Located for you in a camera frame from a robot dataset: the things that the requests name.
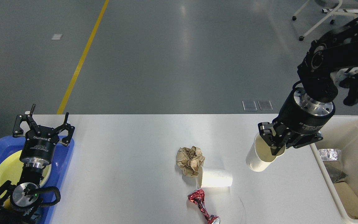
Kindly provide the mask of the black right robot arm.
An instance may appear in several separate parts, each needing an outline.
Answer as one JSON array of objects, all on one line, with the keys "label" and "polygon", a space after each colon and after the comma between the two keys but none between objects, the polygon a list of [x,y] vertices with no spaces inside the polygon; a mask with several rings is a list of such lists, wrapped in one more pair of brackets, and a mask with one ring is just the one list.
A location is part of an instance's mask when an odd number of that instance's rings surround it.
[{"label": "black right robot arm", "polygon": [[320,129],[335,113],[338,95],[332,73],[358,68],[358,17],[314,40],[297,67],[299,81],[278,116],[258,124],[259,135],[272,156],[290,147],[300,148],[321,141]]}]

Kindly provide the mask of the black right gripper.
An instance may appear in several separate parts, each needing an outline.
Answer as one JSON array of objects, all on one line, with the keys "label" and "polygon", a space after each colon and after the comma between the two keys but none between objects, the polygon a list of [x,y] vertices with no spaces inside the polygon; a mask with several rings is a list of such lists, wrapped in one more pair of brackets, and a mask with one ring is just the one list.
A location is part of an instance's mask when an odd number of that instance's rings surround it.
[{"label": "black right gripper", "polygon": [[302,87],[292,89],[281,107],[275,123],[258,123],[259,135],[273,156],[288,148],[300,148],[323,140],[318,132],[336,112],[333,102],[312,99]]}]

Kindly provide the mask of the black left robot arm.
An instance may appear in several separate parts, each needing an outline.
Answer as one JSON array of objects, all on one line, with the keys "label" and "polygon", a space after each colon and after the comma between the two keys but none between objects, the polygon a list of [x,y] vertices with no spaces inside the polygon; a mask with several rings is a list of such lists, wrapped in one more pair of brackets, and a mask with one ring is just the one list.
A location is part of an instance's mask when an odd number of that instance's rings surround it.
[{"label": "black left robot arm", "polygon": [[69,146],[75,127],[68,123],[69,113],[58,127],[38,125],[33,119],[36,105],[29,114],[16,116],[12,136],[24,137],[19,160],[23,163],[16,184],[6,180],[0,186],[0,224],[35,224],[39,208],[48,208],[61,200],[58,187],[41,187],[44,169],[52,164],[56,146]]}]

